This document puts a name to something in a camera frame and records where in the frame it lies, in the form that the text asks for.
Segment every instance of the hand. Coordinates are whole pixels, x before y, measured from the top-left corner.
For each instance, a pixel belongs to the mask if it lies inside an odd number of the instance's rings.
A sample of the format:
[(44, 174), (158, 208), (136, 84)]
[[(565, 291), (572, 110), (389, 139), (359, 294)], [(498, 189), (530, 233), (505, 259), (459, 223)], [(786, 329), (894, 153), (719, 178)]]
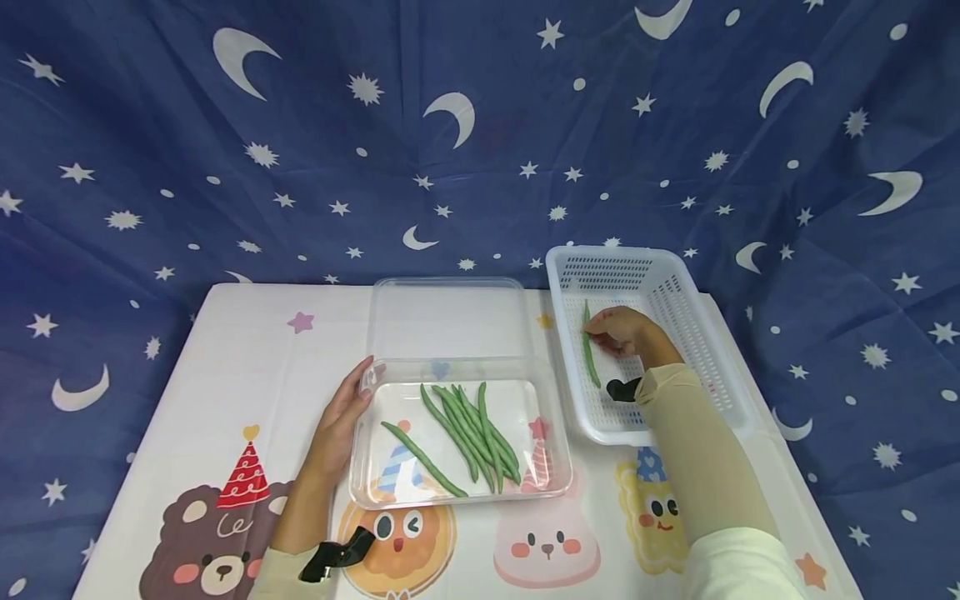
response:
[(597, 346), (617, 358), (639, 356), (645, 369), (684, 361), (658, 324), (628, 306), (601, 310), (584, 325), (584, 331)]
[(659, 326), (643, 313), (628, 306), (605, 308), (593, 315), (584, 331), (593, 342), (616, 357), (634, 356), (644, 334)]
[(350, 452), (353, 450), (353, 430), (357, 420), (370, 406), (371, 392), (357, 393), (357, 384), (363, 372), (371, 365), (373, 357), (360, 361), (337, 389), (333, 399), (320, 417), (313, 442), (300, 468), (298, 479), (313, 479), (332, 488), (344, 476)]

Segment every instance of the crescent moon print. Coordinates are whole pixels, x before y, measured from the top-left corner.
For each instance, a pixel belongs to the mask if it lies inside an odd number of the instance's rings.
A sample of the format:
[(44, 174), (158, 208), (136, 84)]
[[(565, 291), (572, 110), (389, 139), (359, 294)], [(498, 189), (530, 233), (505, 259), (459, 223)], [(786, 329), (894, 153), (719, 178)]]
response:
[(787, 84), (798, 79), (813, 85), (813, 67), (802, 60), (786, 65), (781, 72), (770, 80), (767, 88), (763, 90), (763, 95), (760, 96), (760, 116), (764, 119), (767, 118), (767, 109), (770, 107), (774, 96), (780, 93)]
[(54, 382), (54, 391), (50, 398), (54, 401), (54, 406), (67, 413), (74, 413), (83, 410), (90, 404), (100, 399), (100, 396), (110, 387), (110, 373), (107, 365), (104, 365), (104, 373), (100, 375), (100, 382), (97, 385), (83, 390), (82, 392), (67, 392), (60, 385), (60, 379)]
[(751, 242), (743, 248), (740, 249), (740, 252), (736, 254), (736, 264), (740, 265), (747, 271), (753, 271), (754, 273), (760, 275), (760, 269), (756, 267), (754, 262), (754, 252), (766, 246), (764, 242)]
[(252, 283), (252, 281), (250, 281), (250, 278), (249, 278), (249, 277), (244, 277), (244, 276), (240, 275), (239, 273), (234, 273), (233, 271), (224, 271), (224, 273), (236, 277), (236, 280), (237, 280), (238, 283)]
[(426, 250), (431, 246), (436, 246), (440, 242), (421, 242), (417, 239), (417, 226), (407, 229), (407, 232), (403, 234), (403, 245), (409, 248), (410, 250)]
[(693, 4), (693, 0), (679, 0), (677, 4), (673, 5), (672, 9), (661, 16), (650, 16), (634, 7), (636, 22), (648, 36), (663, 41), (672, 36), (680, 27), (680, 24), (684, 22), (691, 4)]
[(476, 119), (476, 114), (473, 111), (473, 103), (470, 101), (470, 98), (460, 92), (451, 91), (430, 103), (430, 106), (426, 108), (423, 116), (431, 112), (437, 112), (438, 110), (445, 110), (457, 119), (457, 125), (460, 126), (460, 134), (457, 136), (457, 143), (453, 145), (453, 148), (460, 148), (473, 132), (473, 122)]
[(875, 180), (886, 181), (893, 189), (886, 200), (866, 212), (861, 212), (857, 215), (858, 217), (875, 217), (891, 210), (897, 210), (913, 200), (913, 197), (924, 185), (924, 176), (916, 171), (893, 171), (891, 173), (869, 173), (868, 175)]
[(213, 35), (213, 56), (217, 58), (227, 77), (254, 98), (267, 102), (267, 99), (256, 91), (243, 70), (243, 59), (250, 52), (266, 52), (280, 59), (280, 55), (261, 39), (238, 29), (225, 27)]
[(788, 442), (799, 442), (806, 436), (810, 435), (810, 432), (813, 431), (813, 419), (808, 419), (806, 423), (800, 427), (787, 427), (782, 422), (780, 418), (777, 417), (777, 409), (773, 409), (771, 413), (774, 416), (774, 423), (777, 424), (777, 428), (780, 430), (780, 434)]

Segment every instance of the white plastic basket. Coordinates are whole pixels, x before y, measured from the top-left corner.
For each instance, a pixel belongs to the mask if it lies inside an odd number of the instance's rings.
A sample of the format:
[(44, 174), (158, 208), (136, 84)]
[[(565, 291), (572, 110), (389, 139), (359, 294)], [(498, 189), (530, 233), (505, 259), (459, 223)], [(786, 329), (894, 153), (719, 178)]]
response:
[[(733, 432), (743, 439), (754, 431), (756, 413), (746, 388), (679, 256), (649, 248), (559, 246), (547, 253), (546, 268), (574, 412), (589, 438), (607, 445), (655, 445), (632, 402), (615, 402), (590, 381), (581, 333), (584, 302), (590, 314), (623, 304), (657, 322), (700, 374)], [(611, 379), (626, 382), (643, 374), (635, 357), (615, 359), (596, 345), (593, 362), (604, 388)]]

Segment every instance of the blue backdrop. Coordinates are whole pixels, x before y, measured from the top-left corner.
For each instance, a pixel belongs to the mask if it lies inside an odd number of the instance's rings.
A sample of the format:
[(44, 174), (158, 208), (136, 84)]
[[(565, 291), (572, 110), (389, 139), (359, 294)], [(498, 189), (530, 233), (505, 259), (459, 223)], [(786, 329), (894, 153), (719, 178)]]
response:
[(866, 597), (960, 598), (958, 64), (947, 0), (3, 3), (0, 591), (76, 585), (211, 284), (572, 243), (684, 256)]

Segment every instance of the brown bear face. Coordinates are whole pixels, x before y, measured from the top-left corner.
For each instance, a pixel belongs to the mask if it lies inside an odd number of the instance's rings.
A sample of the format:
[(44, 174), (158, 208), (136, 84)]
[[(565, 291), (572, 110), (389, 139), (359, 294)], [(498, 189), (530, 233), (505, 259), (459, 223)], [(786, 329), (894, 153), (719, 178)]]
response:
[(244, 600), (253, 586), (289, 483), (246, 506), (217, 508), (220, 490), (200, 486), (163, 513), (160, 544), (140, 577), (143, 600)]

